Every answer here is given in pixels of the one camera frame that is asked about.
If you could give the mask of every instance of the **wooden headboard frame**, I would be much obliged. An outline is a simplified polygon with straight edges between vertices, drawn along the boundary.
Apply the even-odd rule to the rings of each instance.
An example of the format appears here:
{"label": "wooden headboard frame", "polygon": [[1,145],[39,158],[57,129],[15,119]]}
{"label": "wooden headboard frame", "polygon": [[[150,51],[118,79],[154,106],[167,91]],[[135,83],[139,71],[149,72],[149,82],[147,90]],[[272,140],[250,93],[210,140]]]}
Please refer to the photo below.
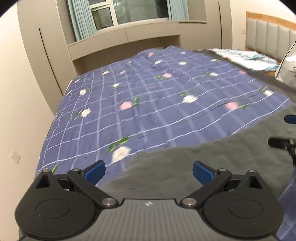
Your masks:
{"label": "wooden headboard frame", "polygon": [[268,23],[274,23],[274,24],[281,25],[283,27],[286,27],[288,29],[296,31],[296,23],[290,22],[285,19],[281,19],[281,18],[277,18],[274,16],[265,15],[265,14],[260,14],[260,13],[254,13],[254,12],[246,12],[246,17],[251,18],[251,19],[265,21]]}

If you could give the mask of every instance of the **metal screw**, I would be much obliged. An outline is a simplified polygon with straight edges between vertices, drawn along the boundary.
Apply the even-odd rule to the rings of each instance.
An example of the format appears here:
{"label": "metal screw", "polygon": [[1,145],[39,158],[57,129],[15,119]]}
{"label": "metal screw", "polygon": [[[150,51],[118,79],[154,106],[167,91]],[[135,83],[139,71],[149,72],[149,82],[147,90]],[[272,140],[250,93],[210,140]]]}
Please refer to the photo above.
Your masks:
{"label": "metal screw", "polygon": [[186,206],[193,206],[196,204],[196,200],[194,198],[187,197],[182,200],[182,203]]}
{"label": "metal screw", "polygon": [[104,198],[102,200],[102,204],[105,205],[105,206],[108,206],[108,207],[113,206],[113,205],[116,204],[116,200],[114,198],[110,198],[110,197]]}

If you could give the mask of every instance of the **blue plaid bedsheet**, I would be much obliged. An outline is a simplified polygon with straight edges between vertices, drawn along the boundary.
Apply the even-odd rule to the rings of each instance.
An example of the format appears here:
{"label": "blue plaid bedsheet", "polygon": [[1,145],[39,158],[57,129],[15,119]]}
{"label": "blue plaid bedsheet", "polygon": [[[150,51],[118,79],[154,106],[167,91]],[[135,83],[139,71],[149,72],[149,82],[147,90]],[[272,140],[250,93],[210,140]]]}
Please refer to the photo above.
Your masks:
{"label": "blue plaid bedsheet", "polygon": [[221,139],[291,103],[226,60],[174,46],[148,49],[71,82],[37,172],[64,174],[104,160],[99,186],[137,153]]}

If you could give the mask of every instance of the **window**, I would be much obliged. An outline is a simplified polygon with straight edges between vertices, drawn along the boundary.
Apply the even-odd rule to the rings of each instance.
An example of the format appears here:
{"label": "window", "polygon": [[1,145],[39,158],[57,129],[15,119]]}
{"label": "window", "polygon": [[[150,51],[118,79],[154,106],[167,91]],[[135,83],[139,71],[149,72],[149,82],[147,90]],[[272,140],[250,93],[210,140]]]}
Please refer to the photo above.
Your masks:
{"label": "window", "polygon": [[167,0],[89,0],[97,30],[153,18],[168,18]]}

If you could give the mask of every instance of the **built-in shelf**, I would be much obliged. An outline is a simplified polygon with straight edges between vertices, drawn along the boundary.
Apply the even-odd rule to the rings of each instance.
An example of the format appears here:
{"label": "built-in shelf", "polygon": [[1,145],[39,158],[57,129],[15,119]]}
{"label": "built-in shelf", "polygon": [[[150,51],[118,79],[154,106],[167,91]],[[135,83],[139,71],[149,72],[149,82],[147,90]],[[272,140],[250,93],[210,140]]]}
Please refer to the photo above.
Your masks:
{"label": "built-in shelf", "polygon": [[143,24],[127,24],[98,31],[87,39],[68,45],[72,61],[92,53],[126,43],[160,37],[178,36],[181,33],[180,24],[206,24],[205,21],[153,21]]}

